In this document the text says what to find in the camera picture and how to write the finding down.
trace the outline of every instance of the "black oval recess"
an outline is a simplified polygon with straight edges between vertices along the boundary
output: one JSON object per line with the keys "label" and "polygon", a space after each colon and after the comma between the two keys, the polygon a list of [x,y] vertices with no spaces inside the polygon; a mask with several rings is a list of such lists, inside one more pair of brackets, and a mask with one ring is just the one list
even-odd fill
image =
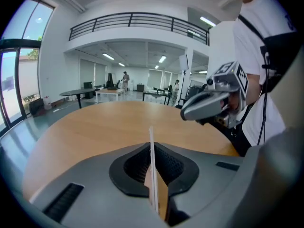
{"label": "black oval recess", "polygon": [[[199,176],[197,164],[157,142],[154,149],[156,169],[168,186],[169,198],[189,190]],[[117,158],[110,166],[109,176],[126,195],[148,198],[149,189],[144,186],[144,180],[150,164],[150,143],[146,143]]]}

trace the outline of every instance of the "glass door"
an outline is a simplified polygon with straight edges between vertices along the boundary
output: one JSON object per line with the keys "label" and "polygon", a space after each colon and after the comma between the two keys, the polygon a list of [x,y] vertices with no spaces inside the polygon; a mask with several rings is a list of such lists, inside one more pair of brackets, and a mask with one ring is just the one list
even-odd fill
{"label": "glass door", "polygon": [[21,48],[18,65],[20,96],[25,113],[29,114],[29,104],[40,98],[38,87],[39,49]]}
{"label": "glass door", "polygon": [[0,99],[1,113],[6,126],[11,128],[25,118],[24,110],[20,100],[19,86],[16,85],[16,58],[19,56],[19,50],[2,52],[0,68]]}
{"label": "glass door", "polygon": [[8,130],[9,130],[9,127],[8,127],[8,124],[7,124],[6,119],[4,117],[4,113],[3,113],[3,111],[1,111],[1,116],[0,116],[0,136],[2,136]]}

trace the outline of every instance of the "white t-shirt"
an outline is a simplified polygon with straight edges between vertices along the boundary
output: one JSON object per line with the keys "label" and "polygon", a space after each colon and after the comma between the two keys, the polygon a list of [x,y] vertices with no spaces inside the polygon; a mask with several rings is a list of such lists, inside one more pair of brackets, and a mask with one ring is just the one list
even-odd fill
{"label": "white t-shirt", "polygon": [[174,88],[173,88],[173,91],[175,92],[177,92],[178,90],[179,90],[179,88],[180,88],[180,85],[179,84],[176,84],[175,86],[174,86]]}
{"label": "white t-shirt", "polygon": [[[253,0],[242,5],[240,14],[264,38],[295,32],[287,13],[277,0]],[[239,19],[234,25],[234,39],[237,61],[245,73],[260,75],[260,85],[263,85],[266,79],[265,69],[262,69],[264,59],[260,51],[260,47],[264,45],[263,42]],[[264,95],[261,95],[251,108],[242,126],[243,133],[251,146],[257,145],[258,142],[263,120],[263,104]],[[265,141],[285,129],[283,119],[269,94],[267,96],[265,129]],[[263,136],[262,133],[260,144],[264,142]]]}

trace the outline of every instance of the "black vent grille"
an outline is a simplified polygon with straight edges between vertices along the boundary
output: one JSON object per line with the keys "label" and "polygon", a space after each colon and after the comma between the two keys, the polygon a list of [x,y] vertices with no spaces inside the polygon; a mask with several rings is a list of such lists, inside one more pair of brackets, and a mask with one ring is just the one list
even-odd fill
{"label": "black vent grille", "polygon": [[123,169],[129,177],[144,184],[150,164],[150,147],[146,147],[136,155],[129,158],[125,162]]}
{"label": "black vent grille", "polygon": [[166,185],[169,185],[170,182],[182,174],[184,164],[157,145],[154,148],[156,169]]}
{"label": "black vent grille", "polygon": [[228,170],[232,170],[232,171],[237,171],[239,169],[239,165],[235,165],[235,164],[230,164],[230,163],[226,163],[226,162],[218,162],[216,163],[217,166],[228,169]]}
{"label": "black vent grille", "polygon": [[58,223],[65,216],[84,187],[70,183],[43,212]]}

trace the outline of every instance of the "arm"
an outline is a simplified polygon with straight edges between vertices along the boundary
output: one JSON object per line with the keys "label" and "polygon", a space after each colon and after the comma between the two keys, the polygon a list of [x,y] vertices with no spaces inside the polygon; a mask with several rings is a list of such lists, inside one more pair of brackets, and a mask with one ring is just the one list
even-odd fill
{"label": "arm", "polygon": [[[260,75],[247,74],[248,77],[248,92],[246,95],[246,105],[254,103],[259,98],[262,86],[259,83]],[[238,107],[238,94],[232,94],[229,97],[229,106],[232,109],[237,109]]]}
{"label": "arm", "polygon": [[[262,86],[260,85],[260,65],[263,64],[263,58],[255,57],[255,45],[248,40],[248,36],[242,33],[242,29],[238,21],[234,27],[234,41],[236,58],[242,66],[248,77],[248,92],[246,95],[246,105],[257,101],[261,94]],[[238,97],[231,95],[229,97],[229,106],[232,109],[238,107]]]}

